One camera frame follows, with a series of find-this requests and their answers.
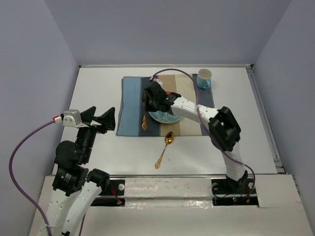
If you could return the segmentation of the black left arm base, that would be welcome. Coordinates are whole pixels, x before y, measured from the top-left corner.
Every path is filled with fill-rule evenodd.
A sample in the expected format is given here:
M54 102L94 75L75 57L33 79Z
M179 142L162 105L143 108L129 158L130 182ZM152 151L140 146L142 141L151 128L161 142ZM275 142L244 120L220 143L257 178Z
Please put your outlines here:
M92 207L124 207L125 206L125 179L110 179L106 190L102 190L92 202Z

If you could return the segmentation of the blue white mug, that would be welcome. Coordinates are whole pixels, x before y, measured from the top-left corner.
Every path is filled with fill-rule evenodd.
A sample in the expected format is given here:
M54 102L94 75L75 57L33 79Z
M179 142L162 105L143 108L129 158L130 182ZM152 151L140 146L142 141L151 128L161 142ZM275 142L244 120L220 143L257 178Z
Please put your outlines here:
M211 87L212 72L208 69L200 69L197 74L196 84L200 89Z

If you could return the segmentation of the red floral plate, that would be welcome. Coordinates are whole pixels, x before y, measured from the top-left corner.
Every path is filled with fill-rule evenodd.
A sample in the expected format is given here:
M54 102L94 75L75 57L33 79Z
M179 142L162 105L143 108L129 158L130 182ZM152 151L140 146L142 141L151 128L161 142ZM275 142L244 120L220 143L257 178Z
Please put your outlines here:
M167 112L149 112L149 115L151 116L152 119L159 123L163 124L172 124L180 121L183 117L182 116L175 116Z

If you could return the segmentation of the striped blue beige cloth placemat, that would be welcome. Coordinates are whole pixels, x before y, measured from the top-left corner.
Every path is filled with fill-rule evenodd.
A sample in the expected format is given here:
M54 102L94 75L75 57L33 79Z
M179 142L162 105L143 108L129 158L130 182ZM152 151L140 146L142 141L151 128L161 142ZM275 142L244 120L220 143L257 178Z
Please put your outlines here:
M207 133L201 124L174 115L170 106L181 97L214 108L212 88L196 86L197 74L158 75L156 79L161 86L149 77L122 78L117 136L162 137L169 131L175 136L205 136Z

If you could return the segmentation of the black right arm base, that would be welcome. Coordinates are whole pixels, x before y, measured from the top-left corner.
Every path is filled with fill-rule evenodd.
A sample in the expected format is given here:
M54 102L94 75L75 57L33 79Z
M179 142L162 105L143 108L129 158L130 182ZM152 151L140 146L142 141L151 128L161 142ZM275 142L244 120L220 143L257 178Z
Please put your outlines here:
M220 206L258 206L256 189L253 187L253 180L249 178L241 187L229 186L225 178L215 178L212 184L212 203L215 207Z

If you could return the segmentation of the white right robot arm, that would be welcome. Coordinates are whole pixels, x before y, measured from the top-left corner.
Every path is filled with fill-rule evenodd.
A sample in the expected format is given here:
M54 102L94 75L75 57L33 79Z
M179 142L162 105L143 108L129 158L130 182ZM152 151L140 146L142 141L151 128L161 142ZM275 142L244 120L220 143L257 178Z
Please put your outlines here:
M228 107L216 109L197 105L180 94L168 94L158 82L144 89L142 99L145 111L167 112L201 124L214 146L222 152L227 189L237 193L244 188L248 172L239 152L241 128Z

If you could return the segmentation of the gold spoon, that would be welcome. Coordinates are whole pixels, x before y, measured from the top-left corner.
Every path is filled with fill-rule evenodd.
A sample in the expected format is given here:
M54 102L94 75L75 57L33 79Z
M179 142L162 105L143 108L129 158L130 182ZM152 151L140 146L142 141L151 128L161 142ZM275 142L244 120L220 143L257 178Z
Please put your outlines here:
M172 131L168 132L168 133L166 134L165 138L164 138L164 141L165 141L165 147L164 147L164 149L163 149L163 151L162 151L162 153L161 153L159 159L158 159L157 162L155 163L155 168L156 168L156 169L159 169L159 168L160 168L161 162L162 162L162 159L163 159L163 156L164 156L164 153L165 153L167 147L168 147L171 143L173 143L173 141L174 141L174 132L172 132Z

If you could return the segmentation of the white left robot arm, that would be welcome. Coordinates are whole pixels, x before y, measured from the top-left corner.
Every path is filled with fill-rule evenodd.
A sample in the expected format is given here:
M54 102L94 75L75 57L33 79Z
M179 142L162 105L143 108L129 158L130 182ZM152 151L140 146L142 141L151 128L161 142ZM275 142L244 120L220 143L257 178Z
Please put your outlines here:
M53 118L54 123L78 132L74 142L62 141L56 147L57 172L44 224L49 236L74 235L93 200L108 191L110 175L98 169L89 171L84 165L90 160L96 135L115 130L115 108L98 117L95 111L95 106L83 112L67 110Z

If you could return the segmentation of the gold fork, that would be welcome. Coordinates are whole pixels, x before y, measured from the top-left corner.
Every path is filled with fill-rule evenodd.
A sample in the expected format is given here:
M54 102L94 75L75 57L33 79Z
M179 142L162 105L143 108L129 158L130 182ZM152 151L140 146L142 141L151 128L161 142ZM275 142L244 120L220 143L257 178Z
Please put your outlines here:
M146 99L147 99L147 95L146 95L146 93L143 93L143 95L142 95L142 102L143 102L143 106L144 106L144 115L143 115L143 120L142 120L142 129L143 130L147 129Z

